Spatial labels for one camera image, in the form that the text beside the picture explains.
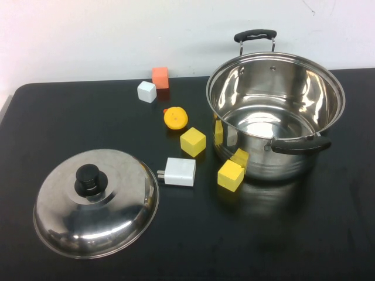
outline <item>pot handle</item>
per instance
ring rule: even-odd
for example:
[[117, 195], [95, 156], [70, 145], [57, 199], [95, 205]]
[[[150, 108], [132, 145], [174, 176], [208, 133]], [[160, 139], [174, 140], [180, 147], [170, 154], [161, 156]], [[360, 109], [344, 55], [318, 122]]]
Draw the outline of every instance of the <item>pot handle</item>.
[[269, 29], [252, 29], [248, 31], [244, 31], [234, 35], [234, 41], [241, 44], [240, 49], [240, 56], [242, 55], [243, 51], [243, 42], [248, 40], [255, 40], [255, 39], [269, 39], [272, 40], [272, 52], [275, 50], [275, 37], [277, 32], [274, 30]]
[[325, 136], [316, 133], [311, 140], [300, 142], [288, 142], [282, 139], [273, 139], [271, 142], [271, 149], [273, 152], [288, 154], [288, 155], [308, 155], [318, 153], [329, 148], [331, 141]]

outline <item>stainless steel pot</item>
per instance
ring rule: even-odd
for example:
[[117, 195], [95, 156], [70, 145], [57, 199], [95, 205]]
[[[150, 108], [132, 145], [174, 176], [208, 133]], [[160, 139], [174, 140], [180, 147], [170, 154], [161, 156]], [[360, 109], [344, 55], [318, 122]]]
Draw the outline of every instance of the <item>stainless steel pot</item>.
[[[344, 91], [331, 72], [303, 57], [273, 52], [276, 34], [235, 35], [240, 56], [220, 66], [206, 89], [219, 156], [262, 180], [287, 179], [312, 167], [331, 144], [321, 133], [345, 107]], [[262, 38], [272, 40], [272, 52], [242, 55], [244, 41]]]

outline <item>lid knob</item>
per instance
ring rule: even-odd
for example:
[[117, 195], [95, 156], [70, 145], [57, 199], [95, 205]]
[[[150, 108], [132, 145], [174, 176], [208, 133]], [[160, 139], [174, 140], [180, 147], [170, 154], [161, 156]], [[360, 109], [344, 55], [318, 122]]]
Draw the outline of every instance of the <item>lid knob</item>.
[[76, 172], [74, 188], [82, 197], [93, 196], [105, 190], [108, 184], [107, 176], [99, 171], [94, 164], [86, 164], [78, 168]]

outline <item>orange cube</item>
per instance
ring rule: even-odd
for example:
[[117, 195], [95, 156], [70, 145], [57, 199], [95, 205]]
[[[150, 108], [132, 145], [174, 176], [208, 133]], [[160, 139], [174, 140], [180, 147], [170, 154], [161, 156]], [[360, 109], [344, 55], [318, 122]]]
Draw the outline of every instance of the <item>orange cube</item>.
[[154, 67], [152, 69], [152, 83], [155, 84], [156, 89], [168, 89], [168, 68]]

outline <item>stainless steel lid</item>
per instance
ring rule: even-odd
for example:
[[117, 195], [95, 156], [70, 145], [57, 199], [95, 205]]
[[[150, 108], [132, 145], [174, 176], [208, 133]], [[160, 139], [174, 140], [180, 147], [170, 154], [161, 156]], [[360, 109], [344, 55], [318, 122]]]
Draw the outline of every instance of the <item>stainless steel lid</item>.
[[158, 203], [158, 182], [144, 163], [117, 150], [91, 150], [48, 175], [34, 206], [34, 225], [55, 252], [99, 258], [134, 242]]

